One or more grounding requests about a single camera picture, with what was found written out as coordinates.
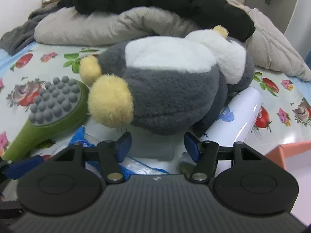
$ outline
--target plush penguin toy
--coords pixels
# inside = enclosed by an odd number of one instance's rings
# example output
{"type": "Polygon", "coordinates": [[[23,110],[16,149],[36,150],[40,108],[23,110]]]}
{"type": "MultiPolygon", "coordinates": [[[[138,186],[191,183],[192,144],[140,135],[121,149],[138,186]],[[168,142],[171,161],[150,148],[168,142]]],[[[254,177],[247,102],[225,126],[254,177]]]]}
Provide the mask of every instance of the plush penguin toy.
{"type": "Polygon", "coordinates": [[[119,43],[80,61],[91,86],[88,107],[111,128],[131,124],[172,135],[193,127],[203,134],[217,119],[228,93],[247,88],[252,59],[217,26],[185,38],[153,36],[119,43]]]}

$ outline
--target green object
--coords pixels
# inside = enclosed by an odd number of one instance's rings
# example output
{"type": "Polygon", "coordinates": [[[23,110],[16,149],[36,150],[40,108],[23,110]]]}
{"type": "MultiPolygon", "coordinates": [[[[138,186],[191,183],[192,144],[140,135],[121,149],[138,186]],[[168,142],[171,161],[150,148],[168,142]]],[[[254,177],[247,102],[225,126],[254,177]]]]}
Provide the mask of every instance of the green object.
{"type": "Polygon", "coordinates": [[[26,121],[15,140],[2,156],[3,160],[17,161],[41,142],[52,137],[61,135],[67,131],[76,129],[87,117],[87,99],[89,94],[88,87],[80,81],[77,84],[81,90],[81,98],[78,105],[64,118],[55,123],[34,126],[29,120],[26,121]]]}

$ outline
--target black blanket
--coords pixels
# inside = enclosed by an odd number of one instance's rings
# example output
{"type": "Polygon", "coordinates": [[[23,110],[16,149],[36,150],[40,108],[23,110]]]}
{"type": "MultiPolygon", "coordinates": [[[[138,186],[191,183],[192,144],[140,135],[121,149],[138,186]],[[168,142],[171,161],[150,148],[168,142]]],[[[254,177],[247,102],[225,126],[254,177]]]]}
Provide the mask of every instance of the black blanket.
{"type": "Polygon", "coordinates": [[[210,29],[221,25],[229,35],[245,42],[254,32],[254,23],[242,9],[226,0],[61,0],[59,7],[74,6],[80,14],[93,11],[122,13],[134,7],[154,6],[192,19],[200,27],[210,29]]]}

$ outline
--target gray blanket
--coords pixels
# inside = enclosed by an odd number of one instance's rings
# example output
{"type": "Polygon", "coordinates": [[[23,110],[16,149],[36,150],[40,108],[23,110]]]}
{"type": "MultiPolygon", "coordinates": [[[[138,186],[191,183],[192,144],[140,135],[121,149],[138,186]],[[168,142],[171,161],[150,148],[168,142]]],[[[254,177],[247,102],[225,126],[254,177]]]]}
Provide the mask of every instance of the gray blanket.
{"type": "Polygon", "coordinates": [[[33,11],[22,26],[18,26],[10,32],[4,33],[0,39],[0,48],[4,49],[10,55],[18,53],[25,46],[35,41],[34,33],[37,24],[48,14],[57,10],[57,3],[51,3],[44,8],[33,11]]]}
{"type": "Polygon", "coordinates": [[[120,15],[80,15],[71,7],[44,18],[35,29],[35,40],[53,45],[103,46],[152,35],[185,37],[198,29],[191,20],[153,7],[137,7],[120,15]]]}

